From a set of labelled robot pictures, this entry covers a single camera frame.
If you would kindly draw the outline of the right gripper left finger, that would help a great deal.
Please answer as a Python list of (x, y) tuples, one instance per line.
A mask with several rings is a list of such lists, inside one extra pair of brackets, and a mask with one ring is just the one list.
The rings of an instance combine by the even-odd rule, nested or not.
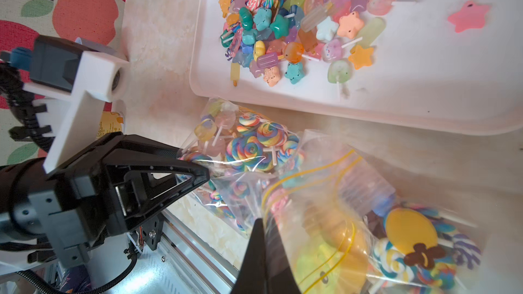
[(266, 243), (264, 223), (254, 223), (247, 250), (231, 294), (263, 294), (266, 292)]

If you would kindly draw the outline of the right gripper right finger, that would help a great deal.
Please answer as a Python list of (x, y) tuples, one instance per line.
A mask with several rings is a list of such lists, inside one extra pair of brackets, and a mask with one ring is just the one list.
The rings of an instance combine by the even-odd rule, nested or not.
[(266, 236), (267, 293), (300, 294), (277, 228)]

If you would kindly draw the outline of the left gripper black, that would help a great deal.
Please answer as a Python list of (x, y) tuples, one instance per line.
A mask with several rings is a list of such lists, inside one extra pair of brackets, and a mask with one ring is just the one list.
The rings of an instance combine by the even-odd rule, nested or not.
[[(210, 180), (178, 148), (111, 133), (47, 173), (44, 159), (1, 169), (1, 250), (44, 240), (67, 267), (86, 264), (104, 238), (133, 231)], [(166, 174), (155, 178), (154, 173)]]

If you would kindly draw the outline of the ziploc bag of small candies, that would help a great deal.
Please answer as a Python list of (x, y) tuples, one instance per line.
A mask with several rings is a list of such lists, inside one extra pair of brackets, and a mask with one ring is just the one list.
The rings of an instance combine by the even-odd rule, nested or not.
[(287, 126), (212, 98), (181, 152), (211, 178), (197, 200), (238, 233), (258, 218), (317, 233), (345, 219), (383, 217), (394, 187), (338, 136)]

